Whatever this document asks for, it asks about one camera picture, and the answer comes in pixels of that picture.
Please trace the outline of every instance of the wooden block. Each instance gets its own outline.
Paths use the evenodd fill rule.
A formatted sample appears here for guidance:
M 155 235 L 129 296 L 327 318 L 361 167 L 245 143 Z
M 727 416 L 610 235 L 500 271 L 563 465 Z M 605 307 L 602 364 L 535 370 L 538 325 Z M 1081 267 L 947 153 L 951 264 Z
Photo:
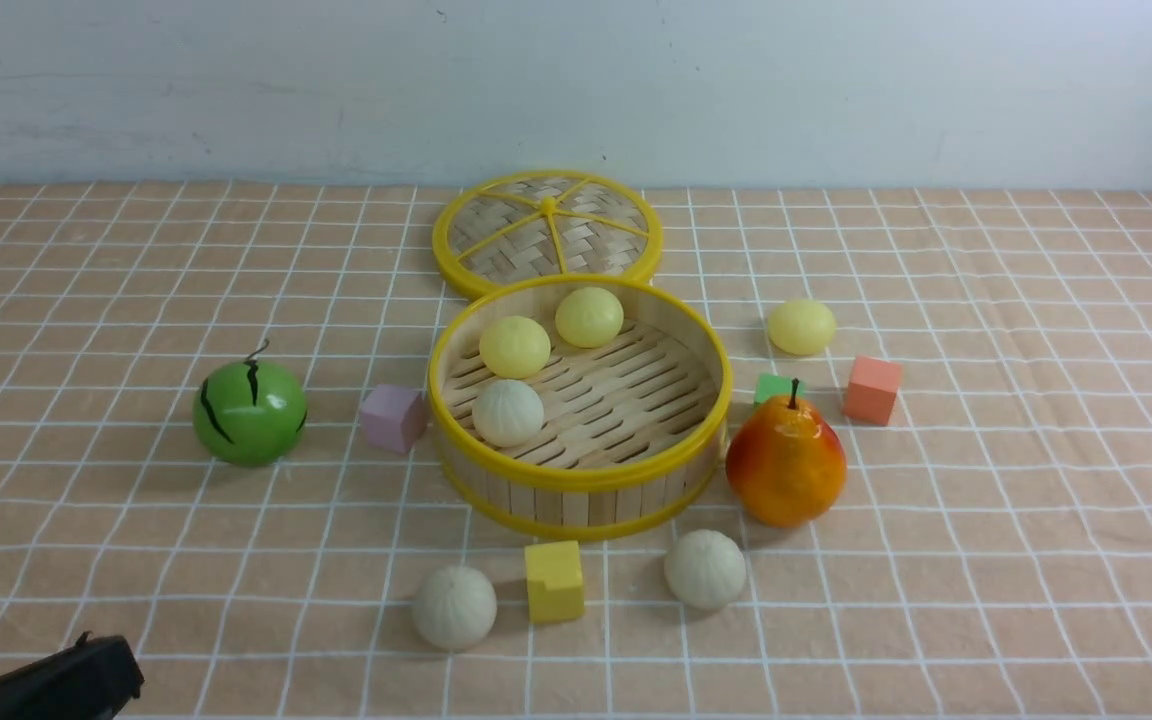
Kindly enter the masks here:
M 758 384 L 755 386 L 755 407 L 767 402 L 767 397 L 790 395 L 793 389 L 794 381 L 790 378 L 782 378 L 772 373 L 759 374 Z M 803 395 L 803 382 L 799 382 L 799 395 Z
M 847 392 L 842 401 L 842 414 L 856 420 L 867 420 L 877 425 L 890 423 L 892 410 L 900 393 L 901 366 L 886 359 L 856 356 L 851 364 L 851 377 L 847 379 Z
M 358 410 L 358 423 L 367 442 L 407 455 L 429 423 L 429 404 L 419 389 L 376 386 Z
M 522 548 L 526 567 L 526 614 L 532 623 L 562 623 L 585 614 L 585 575 L 579 544 L 548 541 Z

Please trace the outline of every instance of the bamboo steamer lid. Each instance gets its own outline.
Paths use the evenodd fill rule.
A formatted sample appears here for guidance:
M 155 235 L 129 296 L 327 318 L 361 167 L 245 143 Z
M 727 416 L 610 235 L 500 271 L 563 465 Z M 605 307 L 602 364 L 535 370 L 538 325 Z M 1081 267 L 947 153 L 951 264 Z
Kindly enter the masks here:
M 646 283 L 660 264 L 660 219 L 611 179 L 540 170 L 493 179 L 453 200 L 434 223 L 434 257 L 469 300 L 562 273 Z

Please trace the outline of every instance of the yellow bun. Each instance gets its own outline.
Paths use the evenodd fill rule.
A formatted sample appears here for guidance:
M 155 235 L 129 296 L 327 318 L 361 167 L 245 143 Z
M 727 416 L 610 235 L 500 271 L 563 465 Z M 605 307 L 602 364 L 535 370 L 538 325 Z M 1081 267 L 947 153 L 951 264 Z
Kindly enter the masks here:
M 814 300 L 782 302 L 767 319 L 772 344 L 790 355 L 816 355 L 838 332 L 838 323 L 827 306 Z
M 548 363 L 550 333 L 531 318 L 509 314 L 479 336 L 479 356 L 493 374 L 521 381 Z
M 576 347 L 600 347 L 621 333 L 626 308 L 612 291 L 582 287 L 558 304 L 558 336 Z

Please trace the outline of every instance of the orange pear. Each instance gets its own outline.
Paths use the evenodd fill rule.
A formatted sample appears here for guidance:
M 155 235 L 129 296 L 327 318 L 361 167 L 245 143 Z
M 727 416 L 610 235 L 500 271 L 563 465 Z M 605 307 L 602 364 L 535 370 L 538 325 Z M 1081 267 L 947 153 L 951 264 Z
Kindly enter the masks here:
M 799 393 L 767 397 L 727 448 L 727 482 L 755 520 L 796 528 L 838 501 L 847 456 L 838 434 Z

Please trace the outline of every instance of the pink block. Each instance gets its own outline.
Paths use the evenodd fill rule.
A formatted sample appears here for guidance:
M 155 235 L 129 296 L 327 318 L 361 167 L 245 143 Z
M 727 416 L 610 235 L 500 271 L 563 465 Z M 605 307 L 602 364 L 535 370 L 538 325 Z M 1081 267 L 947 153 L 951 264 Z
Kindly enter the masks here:
M 429 406 L 419 389 L 376 386 L 358 410 L 367 442 L 406 455 L 425 433 Z

